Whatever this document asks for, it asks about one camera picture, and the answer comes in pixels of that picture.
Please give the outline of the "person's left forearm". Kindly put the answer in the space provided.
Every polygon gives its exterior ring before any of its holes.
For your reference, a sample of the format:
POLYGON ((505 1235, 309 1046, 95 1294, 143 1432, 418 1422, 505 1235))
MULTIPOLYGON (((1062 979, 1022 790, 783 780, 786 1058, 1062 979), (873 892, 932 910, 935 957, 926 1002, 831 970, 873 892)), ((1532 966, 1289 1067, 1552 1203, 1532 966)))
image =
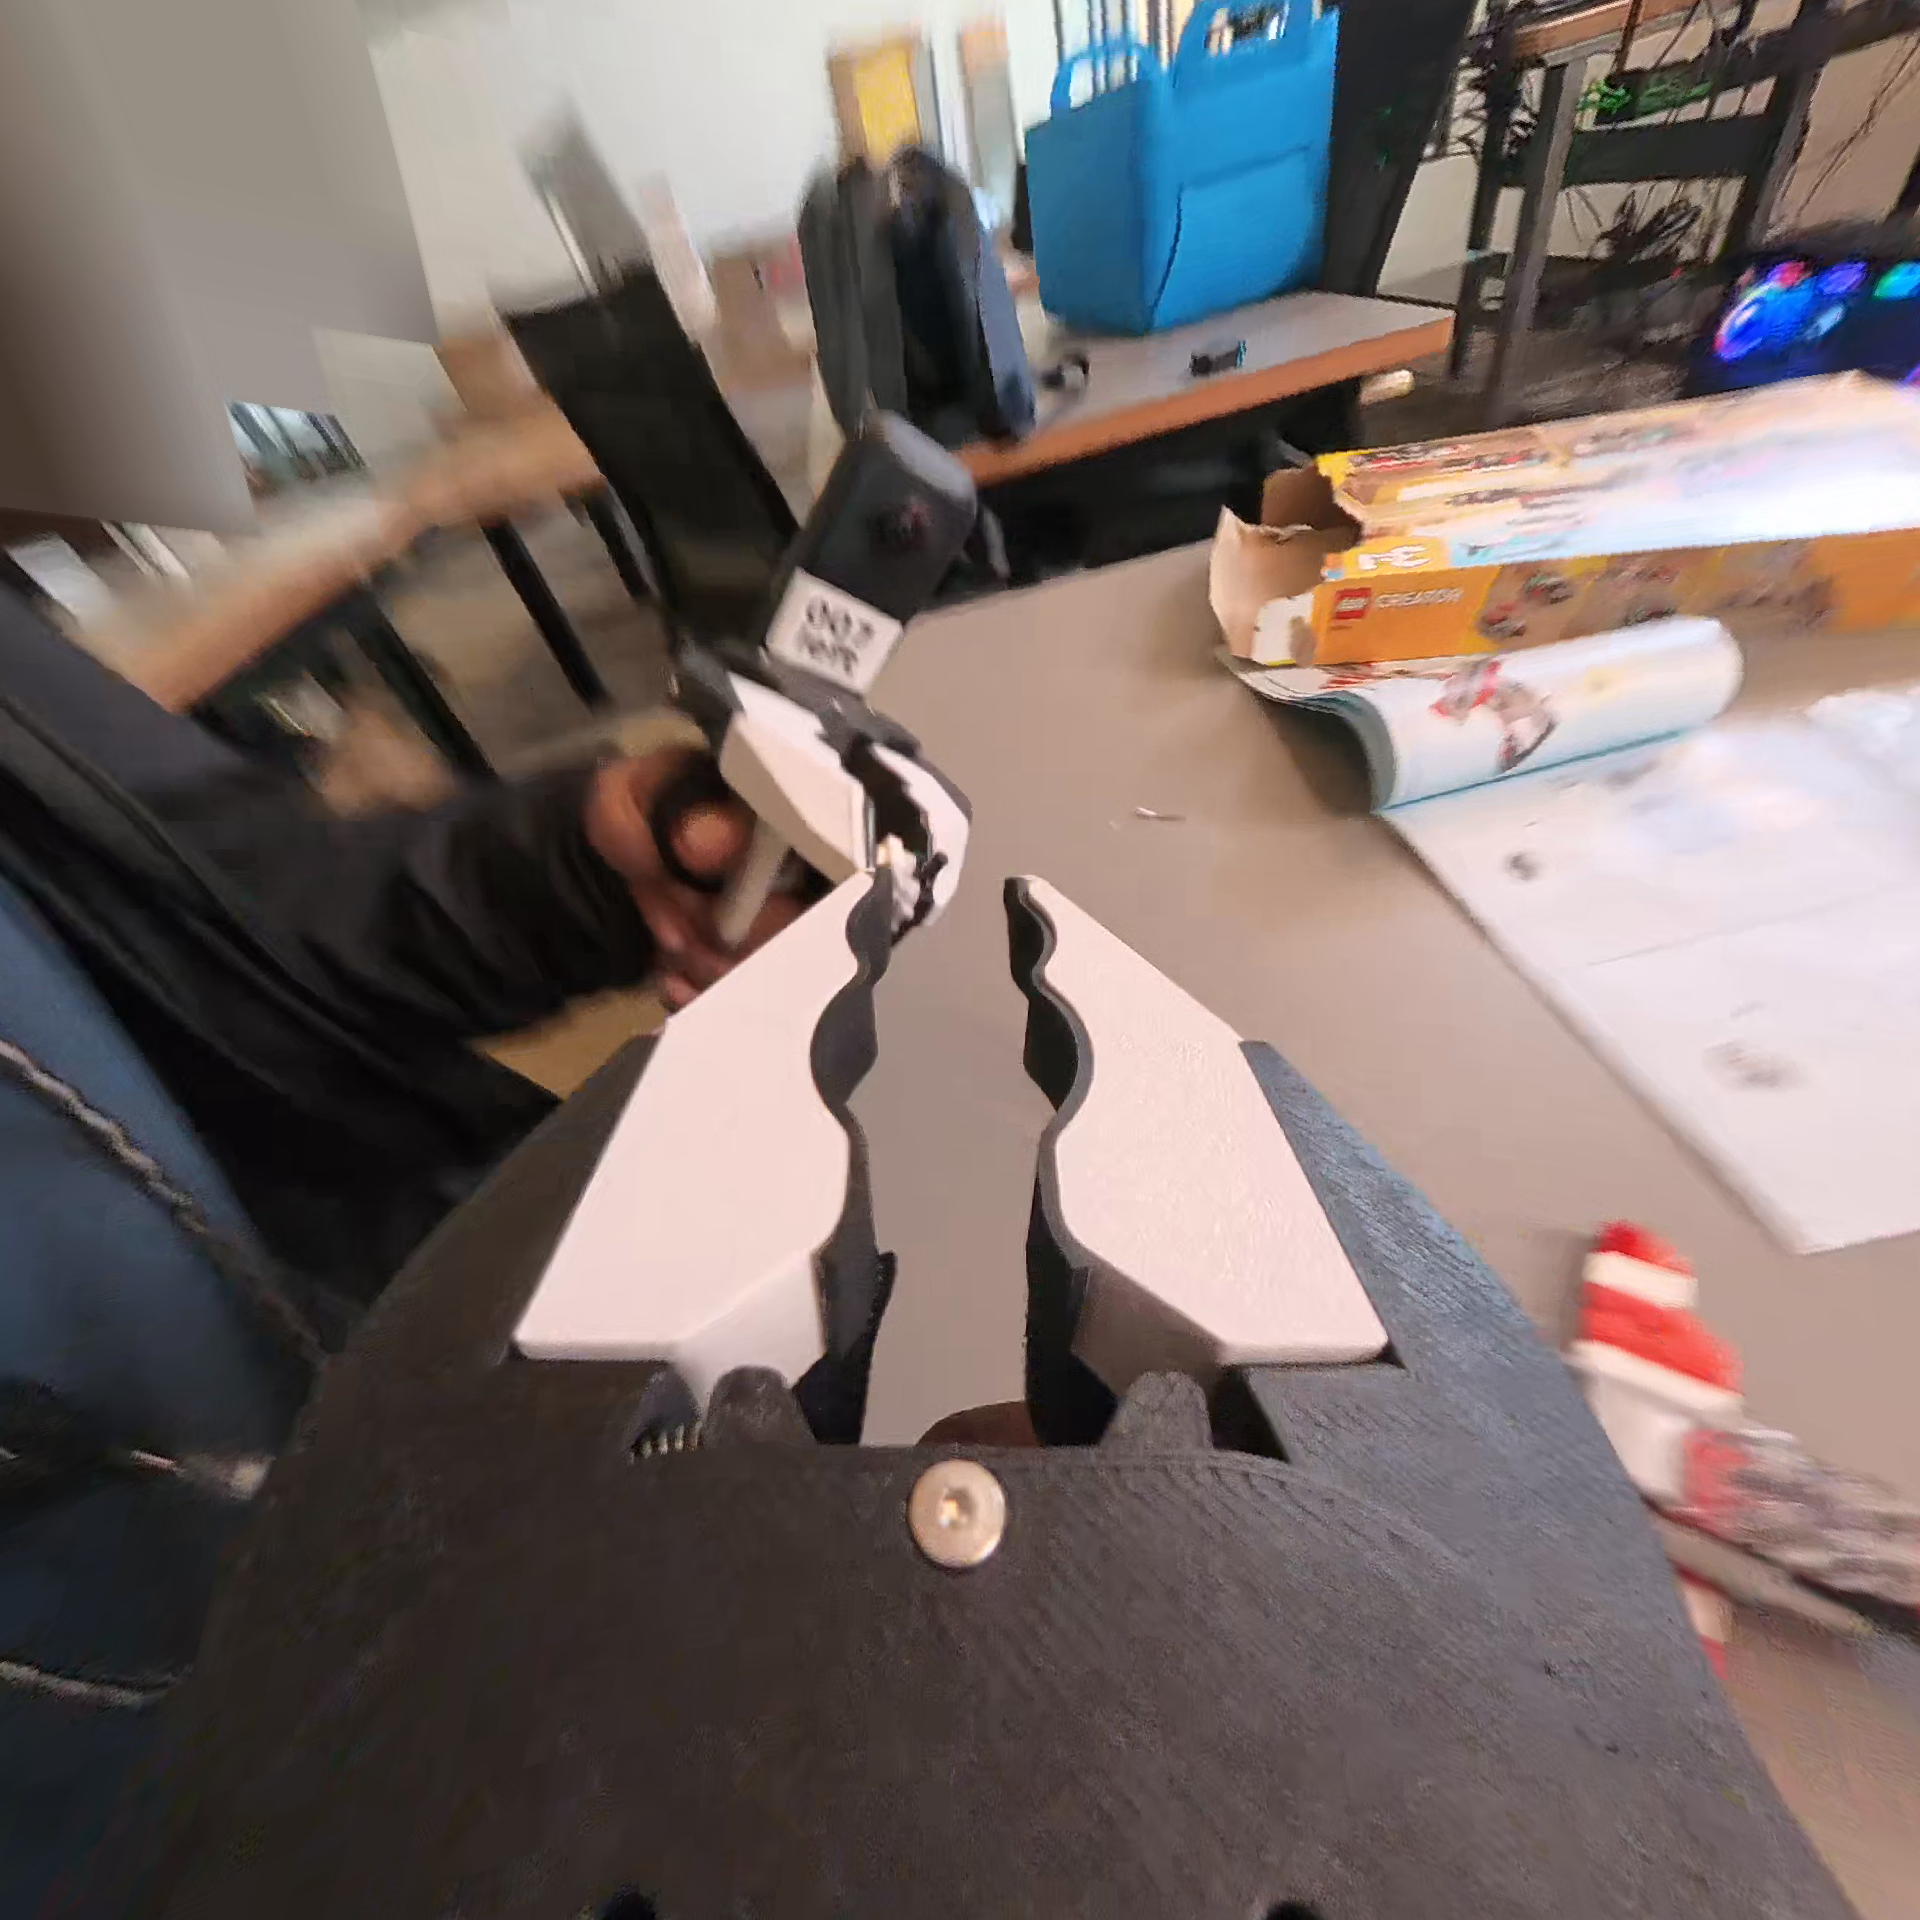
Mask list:
POLYGON ((607 762, 354 818, 204 807, 178 831, 349 1016, 461 1046, 655 981, 633 893, 585 831, 607 762))

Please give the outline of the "computer with coloured fans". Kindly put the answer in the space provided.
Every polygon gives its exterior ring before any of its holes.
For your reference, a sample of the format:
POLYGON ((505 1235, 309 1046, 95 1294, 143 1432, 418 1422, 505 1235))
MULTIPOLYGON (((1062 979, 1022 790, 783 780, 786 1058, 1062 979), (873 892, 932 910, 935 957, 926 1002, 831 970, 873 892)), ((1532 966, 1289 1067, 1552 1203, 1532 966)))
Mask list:
POLYGON ((1916 255, 1762 251, 1694 335, 1681 395, 1846 373, 1916 389, 1916 255))

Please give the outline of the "grey desk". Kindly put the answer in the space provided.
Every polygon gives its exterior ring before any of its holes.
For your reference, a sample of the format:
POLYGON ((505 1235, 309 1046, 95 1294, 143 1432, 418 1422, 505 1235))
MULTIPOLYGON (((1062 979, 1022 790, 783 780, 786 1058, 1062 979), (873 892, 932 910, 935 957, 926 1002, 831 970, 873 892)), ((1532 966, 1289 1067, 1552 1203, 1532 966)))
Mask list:
POLYGON ((1001 887, 1036 872, 1294 1063, 1552 1346, 1593 1230, 1637 1220, 1694 1261, 1753 1415, 1916 1500, 1916 1239, 1782 1250, 1374 821, 1345 733, 1218 666, 1201 546, 929 614, 877 695, 974 835, 951 912, 880 982, 854 1101, 900 1261, 868 1440, 1022 1383, 1049 1103, 1022 1070, 1001 887))

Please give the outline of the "grey table with wooden edge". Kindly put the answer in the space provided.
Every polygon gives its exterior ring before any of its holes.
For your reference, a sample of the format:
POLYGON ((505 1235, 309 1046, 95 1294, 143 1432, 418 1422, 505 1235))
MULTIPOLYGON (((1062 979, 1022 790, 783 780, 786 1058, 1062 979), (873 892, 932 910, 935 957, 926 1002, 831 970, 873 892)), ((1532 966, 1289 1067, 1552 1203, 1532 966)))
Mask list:
POLYGON ((1088 358, 1074 390, 1039 395, 1037 423, 1018 440, 974 440, 957 451, 974 480, 1005 485, 1029 474, 1153 440, 1218 419, 1245 415, 1338 381, 1406 367, 1453 338, 1453 308, 1386 298, 1294 293, 1210 320, 1140 338, 1088 334, 1022 303, 1032 367, 1071 355, 1088 358), (1188 378, 1190 351, 1245 341, 1238 373, 1188 378))

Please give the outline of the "person's black jacket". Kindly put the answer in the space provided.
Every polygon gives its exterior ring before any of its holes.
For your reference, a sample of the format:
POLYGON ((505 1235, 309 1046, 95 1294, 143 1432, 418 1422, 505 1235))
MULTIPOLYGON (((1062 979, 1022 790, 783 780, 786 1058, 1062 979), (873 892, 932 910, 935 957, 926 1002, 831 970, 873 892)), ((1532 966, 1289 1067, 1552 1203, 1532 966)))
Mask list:
POLYGON ((4 877, 69 944, 309 1304, 362 1310, 553 1110, 476 1050, 329 998, 178 831, 309 803, 4 592, 4 877))

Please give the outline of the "wooden-edged table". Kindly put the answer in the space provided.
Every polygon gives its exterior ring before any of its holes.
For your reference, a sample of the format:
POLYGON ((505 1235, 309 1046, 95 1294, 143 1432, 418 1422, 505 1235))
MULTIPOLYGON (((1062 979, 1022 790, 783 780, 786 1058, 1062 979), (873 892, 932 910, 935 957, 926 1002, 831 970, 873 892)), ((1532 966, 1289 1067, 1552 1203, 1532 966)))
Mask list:
POLYGON ((471 424, 342 507, 261 538, 208 582, 149 604, 117 671, 159 708, 182 712, 369 587, 423 539, 506 520, 602 480, 556 412, 471 424))

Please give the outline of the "person's blue clothing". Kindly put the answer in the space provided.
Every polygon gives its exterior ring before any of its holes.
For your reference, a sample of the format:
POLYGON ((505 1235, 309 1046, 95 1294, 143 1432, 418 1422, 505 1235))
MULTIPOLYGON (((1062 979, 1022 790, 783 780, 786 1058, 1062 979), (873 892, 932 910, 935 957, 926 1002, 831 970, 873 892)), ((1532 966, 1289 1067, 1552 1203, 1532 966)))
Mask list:
POLYGON ((4 1916, 77 1891, 305 1370, 244 1211, 80 960, 1 908, 4 1916))

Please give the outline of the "toy brick instruction booklet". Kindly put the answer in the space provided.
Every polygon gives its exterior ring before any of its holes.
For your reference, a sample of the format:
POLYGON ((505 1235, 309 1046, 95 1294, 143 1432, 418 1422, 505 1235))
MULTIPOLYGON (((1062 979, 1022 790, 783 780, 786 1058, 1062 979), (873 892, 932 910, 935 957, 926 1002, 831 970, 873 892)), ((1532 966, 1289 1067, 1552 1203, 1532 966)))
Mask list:
POLYGON ((1698 614, 1221 662, 1349 728, 1374 813, 1784 1247, 1916 1235, 1916 670, 1698 614))

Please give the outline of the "red white toy brick plane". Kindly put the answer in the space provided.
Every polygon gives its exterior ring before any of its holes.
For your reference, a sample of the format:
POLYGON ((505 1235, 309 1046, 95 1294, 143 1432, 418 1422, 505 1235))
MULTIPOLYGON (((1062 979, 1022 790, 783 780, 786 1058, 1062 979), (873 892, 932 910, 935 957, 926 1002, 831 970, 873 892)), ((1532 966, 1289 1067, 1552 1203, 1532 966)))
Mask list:
POLYGON ((1716 1672, 1737 1608, 1916 1640, 1916 1504, 1746 1413, 1742 1358, 1665 1239, 1625 1219, 1594 1230, 1562 1358, 1716 1672))

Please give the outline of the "yellow toy brick box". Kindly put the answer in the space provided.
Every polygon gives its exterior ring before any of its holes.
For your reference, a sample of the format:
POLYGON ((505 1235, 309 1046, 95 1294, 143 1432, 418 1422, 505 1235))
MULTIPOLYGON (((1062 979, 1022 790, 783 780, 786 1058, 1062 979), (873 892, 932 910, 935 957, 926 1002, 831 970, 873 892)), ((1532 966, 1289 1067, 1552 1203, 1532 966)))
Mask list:
POLYGON ((1208 604, 1247 666, 1480 656, 1711 618, 1916 621, 1917 398, 1861 373, 1324 453, 1222 512, 1208 604))

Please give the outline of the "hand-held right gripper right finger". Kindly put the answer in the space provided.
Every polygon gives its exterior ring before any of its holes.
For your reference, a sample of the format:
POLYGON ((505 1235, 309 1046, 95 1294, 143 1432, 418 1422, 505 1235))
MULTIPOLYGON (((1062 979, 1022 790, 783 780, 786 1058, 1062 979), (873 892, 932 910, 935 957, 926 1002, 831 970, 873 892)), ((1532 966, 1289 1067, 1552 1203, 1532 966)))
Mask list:
POLYGON ((1052 1109, 1026 1226, 1023 1404, 1090 1446, 1148 1376, 1204 1418, 1258 1370, 1390 1358, 1390 1333, 1241 1032, 1055 885, 1004 885, 1023 1071, 1052 1109))

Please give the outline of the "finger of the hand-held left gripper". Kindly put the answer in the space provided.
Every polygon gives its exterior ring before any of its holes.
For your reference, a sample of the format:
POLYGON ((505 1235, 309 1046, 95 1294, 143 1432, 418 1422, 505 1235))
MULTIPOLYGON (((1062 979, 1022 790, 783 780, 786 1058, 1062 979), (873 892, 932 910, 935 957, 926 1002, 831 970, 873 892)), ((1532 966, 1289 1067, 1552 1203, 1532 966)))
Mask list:
POLYGON ((814 710, 780 692, 738 692, 724 784, 751 816, 753 872, 772 876, 786 858, 826 883, 873 871, 873 805, 814 710))
POLYGON ((932 908, 922 923, 936 922, 953 900, 966 867, 972 808, 945 776, 926 766, 919 755, 858 739, 846 751, 846 770, 868 803, 871 867, 876 845, 887 831, 897 831, 906 845, 938 858, 932 908))

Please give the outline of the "black metal rack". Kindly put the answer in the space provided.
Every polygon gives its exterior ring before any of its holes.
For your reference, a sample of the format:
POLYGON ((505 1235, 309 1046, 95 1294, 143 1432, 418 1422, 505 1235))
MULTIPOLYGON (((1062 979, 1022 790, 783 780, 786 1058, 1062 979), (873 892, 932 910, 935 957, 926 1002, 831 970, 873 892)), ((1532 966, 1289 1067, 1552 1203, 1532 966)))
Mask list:
POLYGON ((1757 242, 1829 66, 1893 40, 1865 117, 1916 75, 1916 5, 1478 5, 1432 135, 1473 157, 1446 375, 1482 344, 1489 419, 1514 407, 1565 194, 1617 191, 1620 251, 1681 272, 1757 242))

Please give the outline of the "person's left hand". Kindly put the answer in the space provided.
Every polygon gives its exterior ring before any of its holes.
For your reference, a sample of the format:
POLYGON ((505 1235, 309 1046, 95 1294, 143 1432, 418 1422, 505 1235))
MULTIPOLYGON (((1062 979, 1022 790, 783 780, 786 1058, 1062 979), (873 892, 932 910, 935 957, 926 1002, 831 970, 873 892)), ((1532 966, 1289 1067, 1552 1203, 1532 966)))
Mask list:
POLYGON ((592 776, 582 813, 592 850, 624 880, 653 938, 653 995, 671 1015, 772 941, 799 912, 798 898, 767 895, 749 933, 734 944, 714 927, 718 895, 685 885, 669 868, 673 858, 685 872, 727 888, 751 848, 753 816, 727 788, 684 807, 671 835, 655 836, 657 796, 701 763, 704 755, 692 749, 613 758, 592 776))

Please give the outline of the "blue felt bag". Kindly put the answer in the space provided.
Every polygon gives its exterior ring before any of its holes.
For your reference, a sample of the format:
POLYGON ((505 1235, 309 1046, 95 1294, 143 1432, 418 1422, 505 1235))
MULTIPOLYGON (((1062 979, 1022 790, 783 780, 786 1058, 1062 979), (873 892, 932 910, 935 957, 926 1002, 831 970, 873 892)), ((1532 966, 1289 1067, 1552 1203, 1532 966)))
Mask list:
POLYGON ((1168 55, 1074 48, 1023 133, 1041 308, 1140 338, 1306 290, 1325 251, 1338 13, 1194 5, 1168 55))

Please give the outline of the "dark blue backpack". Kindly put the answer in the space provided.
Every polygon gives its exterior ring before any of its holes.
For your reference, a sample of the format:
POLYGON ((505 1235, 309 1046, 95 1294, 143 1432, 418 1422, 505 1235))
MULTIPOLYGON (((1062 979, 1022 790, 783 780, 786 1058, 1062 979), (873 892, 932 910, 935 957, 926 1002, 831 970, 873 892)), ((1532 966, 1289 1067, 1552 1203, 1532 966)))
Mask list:
POLYGON ((846 439, 871 413, 944 448, 1036 429, 1016 301, 966 181, 944 160, 900 148, 816 173, 798 240, 817 378, 846 439))

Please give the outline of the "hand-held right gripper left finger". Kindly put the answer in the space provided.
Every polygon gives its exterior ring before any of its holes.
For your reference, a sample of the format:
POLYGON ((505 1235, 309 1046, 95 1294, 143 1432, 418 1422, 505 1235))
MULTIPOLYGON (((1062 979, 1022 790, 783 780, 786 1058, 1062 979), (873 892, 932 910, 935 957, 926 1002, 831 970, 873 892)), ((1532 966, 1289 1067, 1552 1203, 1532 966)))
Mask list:
POLYGON ((889 876, 854 876, 671 1015, 512 1333, 522 1359, 652 1362, 694 1408, 772 1374, 822 1443, 866 1422, 895 1260, 849 1110, 877 1058, 889 876))

